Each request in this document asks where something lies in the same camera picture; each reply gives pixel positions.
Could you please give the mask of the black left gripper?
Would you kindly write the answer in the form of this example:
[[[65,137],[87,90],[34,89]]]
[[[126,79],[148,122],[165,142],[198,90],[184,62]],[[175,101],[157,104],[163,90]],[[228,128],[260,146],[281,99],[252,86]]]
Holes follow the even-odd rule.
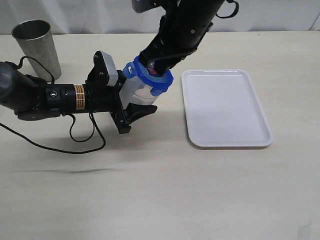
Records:
[[[96,51],[93,56],[93,68],[85,81],[85,86],[88,92],[88,104],[93,112],[108,112],[113,119],[118,133],[127,134],[131,130],[130,124],[145,116],[154,114],[158,107],[156,105],[139,105],[129,103],[125,110],[126,121],[129,125],[126,124],[124,115],[118,111],[120,108],[118,107],[117,102],[117,83],[114,87],[100,86],[98,83],[98,70],[95,66],[97,58],[98,56]]]

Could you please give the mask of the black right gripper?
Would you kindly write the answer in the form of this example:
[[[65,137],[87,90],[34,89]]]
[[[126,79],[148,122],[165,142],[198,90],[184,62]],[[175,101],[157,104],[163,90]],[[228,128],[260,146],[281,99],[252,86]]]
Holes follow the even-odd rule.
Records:
[[[154,70],[157,75],[163,75],[167,70],[193,54],[200,44],[200,39],[190,35],[178,40],[165,41],[165,35],[158,33],[150,44],[139,53],[139,61],[143,66],[154,63]]]

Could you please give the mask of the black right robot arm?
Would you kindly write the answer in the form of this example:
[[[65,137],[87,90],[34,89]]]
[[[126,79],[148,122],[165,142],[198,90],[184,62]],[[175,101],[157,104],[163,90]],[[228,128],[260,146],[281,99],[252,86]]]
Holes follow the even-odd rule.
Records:
[[[223,0],[172,1],[160,20],[157,35],[139,54],[141,64],[144,67],[153,64],[156,73],[162,76],[193,54],[223,3]]]

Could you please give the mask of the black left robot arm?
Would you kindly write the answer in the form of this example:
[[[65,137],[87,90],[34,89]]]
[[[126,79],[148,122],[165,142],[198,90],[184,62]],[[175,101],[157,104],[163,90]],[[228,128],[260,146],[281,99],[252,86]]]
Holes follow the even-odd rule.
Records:
[[[129,103],[123,107],[120,91],[126,81],[112,57],[97,51],[94,66],[84,84],[52,84],[18,71],[19,65],[0,63],[0,104],[14,111],[18,119],[38,121],[70,114],[109,112],[120,134],[131,124],[151,115],[155,105]]]

